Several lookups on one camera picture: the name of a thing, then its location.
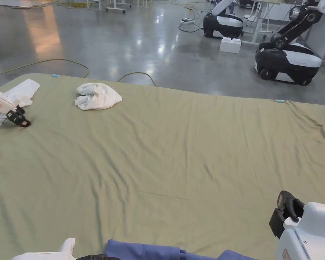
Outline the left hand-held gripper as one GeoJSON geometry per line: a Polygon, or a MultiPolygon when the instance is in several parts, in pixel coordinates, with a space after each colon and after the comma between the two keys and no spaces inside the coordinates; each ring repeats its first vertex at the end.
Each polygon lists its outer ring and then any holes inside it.
{"type": "Polygon", "coordinates": [[[75,258],[72,253],[75,247],[75,238],[67,238],[57,252],[26,252],[17,255],[12,260],[106,260],[106,254],[87,255],[75,258]]]}

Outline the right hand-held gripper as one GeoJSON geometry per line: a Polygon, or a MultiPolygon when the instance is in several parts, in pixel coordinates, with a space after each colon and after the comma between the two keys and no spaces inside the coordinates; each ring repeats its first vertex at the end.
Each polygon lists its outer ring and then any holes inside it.
{"type": "Polygon", "coordinates": [[[304,204],[282,190],[269,226],[278,239],[277,260],[325,260],[325,204],[304,204]]]}

